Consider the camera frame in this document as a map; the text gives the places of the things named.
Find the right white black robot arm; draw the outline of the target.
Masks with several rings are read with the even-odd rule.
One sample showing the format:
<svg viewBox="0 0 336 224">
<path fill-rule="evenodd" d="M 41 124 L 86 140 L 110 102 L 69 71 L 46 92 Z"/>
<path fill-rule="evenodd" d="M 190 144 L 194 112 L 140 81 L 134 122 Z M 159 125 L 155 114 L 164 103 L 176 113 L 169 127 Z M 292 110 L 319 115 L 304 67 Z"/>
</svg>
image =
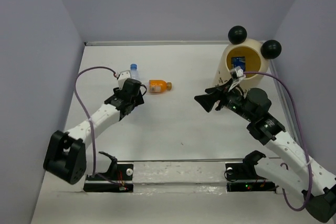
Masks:
<svg viewBox="0 0 336 224">
<path fill-rule="evenodd" d="M 252 152 L 242 164 L 241 171 L 248 178 L 256 175 L 278 184 L 305 204 L 305 210 L 316 220 L 328 222 L 335 215 L 335 174 L 327 171 L 312 157 L 306 157 L 285 127 L 269 112 L 271 101 L 259 88 L 246 95 L 230 91 L 226 86 L 206 89 L 195 96 L 207 112 L 227 108 L 248 121 L 250 135 L 278 155 L 289 169 L 278 167 L 265 154 Z"/>
</svg>

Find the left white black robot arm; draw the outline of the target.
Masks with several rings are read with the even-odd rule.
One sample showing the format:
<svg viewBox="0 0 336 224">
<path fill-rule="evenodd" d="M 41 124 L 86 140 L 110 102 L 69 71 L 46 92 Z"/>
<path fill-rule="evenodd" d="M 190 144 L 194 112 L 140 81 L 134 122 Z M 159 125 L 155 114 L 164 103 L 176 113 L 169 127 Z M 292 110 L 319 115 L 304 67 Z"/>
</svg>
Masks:
<svg viewBox="0 0 336 224">
<path fill-rule="evenodd" d="M 48 144 L 44 170 L 71 185 L 80 181 L 87 173 L 87 148 L 92 146 L 96 154 L 96 137 L 144 104 L 142 86 L 138 80 L 125 79 L 123 86 L 114 88 L 113 95 L 88 119 L 65 132 L 55 131 Z"/>
</svg>

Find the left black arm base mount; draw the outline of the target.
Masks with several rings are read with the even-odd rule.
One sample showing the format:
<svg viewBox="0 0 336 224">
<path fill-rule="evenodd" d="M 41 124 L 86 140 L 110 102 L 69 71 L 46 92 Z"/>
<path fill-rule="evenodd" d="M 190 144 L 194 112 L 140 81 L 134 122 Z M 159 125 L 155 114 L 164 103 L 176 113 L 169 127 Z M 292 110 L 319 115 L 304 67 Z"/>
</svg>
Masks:
<svg viewBox="0 0 336 224">
<path fill-rule="evenodd" d="M 116 157 L 99 152 L 107 157 L 109 167 L 105 172 L 86 175 L 83 190 L 87 193 L 131 193 L 133 192 L 134 163 L 119 162 Z"/>
</svg>

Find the upright-lying blue label water bottle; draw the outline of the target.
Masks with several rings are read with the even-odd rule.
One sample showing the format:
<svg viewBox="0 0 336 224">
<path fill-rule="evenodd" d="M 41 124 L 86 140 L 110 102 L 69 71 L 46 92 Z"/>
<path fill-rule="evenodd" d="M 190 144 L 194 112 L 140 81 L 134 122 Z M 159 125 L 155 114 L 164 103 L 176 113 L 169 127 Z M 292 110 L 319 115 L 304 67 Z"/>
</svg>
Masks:
<svg viewBox="0 0 336 224">
<path fill-rule="evenodd" d="M 137 64 L 132 63 L 130 65 L 130 75 L 132 79 L 138 80 L 138 81 L 140 80 Z"/>
</svg>

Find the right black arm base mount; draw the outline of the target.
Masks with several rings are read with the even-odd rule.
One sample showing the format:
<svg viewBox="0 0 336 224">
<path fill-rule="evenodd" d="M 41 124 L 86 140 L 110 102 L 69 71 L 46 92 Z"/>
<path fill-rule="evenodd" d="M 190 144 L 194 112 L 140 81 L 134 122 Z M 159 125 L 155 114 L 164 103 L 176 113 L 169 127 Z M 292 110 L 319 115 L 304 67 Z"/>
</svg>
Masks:
<svg viewBox="0 0 336 224">
<path fill-rule="evenodd" d="M 276 192 L 275 183 L 254 174 L 243 163 L 225 164 L 224 178 L 227 180 L 226 189 L 229 193 L 244 192 Z"/>
</svg>

